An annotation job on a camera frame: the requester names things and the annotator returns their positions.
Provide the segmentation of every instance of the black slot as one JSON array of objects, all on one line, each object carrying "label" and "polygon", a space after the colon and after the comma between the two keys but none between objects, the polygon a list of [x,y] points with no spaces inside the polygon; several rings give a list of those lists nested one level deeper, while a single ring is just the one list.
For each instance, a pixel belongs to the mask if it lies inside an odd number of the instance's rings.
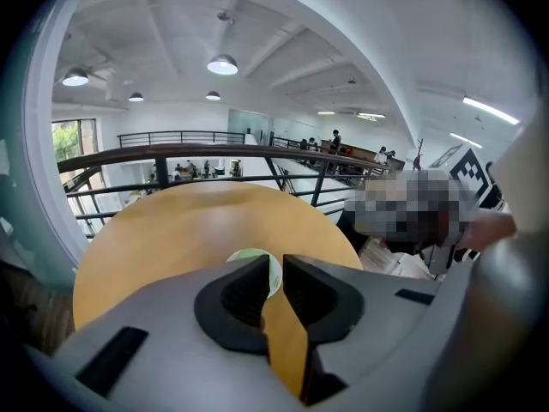
[{"label": "black slot", "polygon": [[345,338],[364,313],[362,294],[293,255],[284,255],[283,264],[284,294],[311,346]]},{"label": "black slot", "polygon": [[76,379],[96,394],[106,397],[147,336],[144,330],[123,327],[78,373]]},{"label": "black slot", "polygon": [[416,292],[414,290],[408,290],[403,288],[395,293],[395,296],[399,298],[413,300],[414,302],[419,302],[420,304],[425,304],[429,306],[432,303],[432,300],[435,297],[432,294]]},{"label": "black slot", "polygon": [[195,298],[202,331],[222,348],[267,355],[261,311],[268,296],[268,255],[209,282]]}]

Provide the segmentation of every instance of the paper cup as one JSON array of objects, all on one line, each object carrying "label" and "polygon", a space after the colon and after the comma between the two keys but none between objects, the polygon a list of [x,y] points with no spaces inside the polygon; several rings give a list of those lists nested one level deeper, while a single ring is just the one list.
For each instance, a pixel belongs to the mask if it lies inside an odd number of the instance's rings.
[{"label": "paper cup", "polygon": [[267,298],[270,298],[275,294],[282,284],[282,267],[281,263],[271,255],[268,251],[262,249],[242,249],[241,251],[234,252],[227,261],[234,261],[235,259],[253,258],[261,255],[268,255],[268,287],[269,292]]}]

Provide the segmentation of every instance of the green tree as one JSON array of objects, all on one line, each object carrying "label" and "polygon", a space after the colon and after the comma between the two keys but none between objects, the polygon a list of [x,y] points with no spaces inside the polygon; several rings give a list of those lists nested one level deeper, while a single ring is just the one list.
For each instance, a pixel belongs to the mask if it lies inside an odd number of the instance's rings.
[{"label": "green tree", "polygon": [[52,133],[56,161],[64,161],[80,154],[78,145],[78,123],[59,125]]}]

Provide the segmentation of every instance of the wooden handrail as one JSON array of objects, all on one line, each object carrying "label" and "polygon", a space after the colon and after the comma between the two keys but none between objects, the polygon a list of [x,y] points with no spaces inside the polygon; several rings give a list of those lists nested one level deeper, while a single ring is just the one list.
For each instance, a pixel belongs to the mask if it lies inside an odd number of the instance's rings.
[{"label": "wooden handrail", "polygon": [[66,161],[60,161],[57,168],[60,173],[88,167],[100,167],[125,161],[142,161],[162,157],[271,157],[278,159],[298,159],[328,161],[335,164],[354,165],[363,168],[388,170],[389,167],[375,162],[363,161],[353,157],[336,154],[318,153],[303,149],[276,148],[263,145],[207,145],[203,143],[159,143],[135,147],[107,149],[99,153],[81,155]]}]

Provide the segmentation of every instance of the window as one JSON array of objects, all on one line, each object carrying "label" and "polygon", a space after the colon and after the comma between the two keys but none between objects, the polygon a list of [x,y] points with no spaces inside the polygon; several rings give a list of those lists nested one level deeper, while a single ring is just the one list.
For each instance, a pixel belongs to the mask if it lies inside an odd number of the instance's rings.
[{"label": "window", "polygon": [[[55,160],[66,161],[79,155],[90,155],[97,152],[97,133],[95,119],[64,120],[51,123],[51,139]],[[79,169],[70,173],[60,174],[64,185],[69,180],[82,173]]]}]

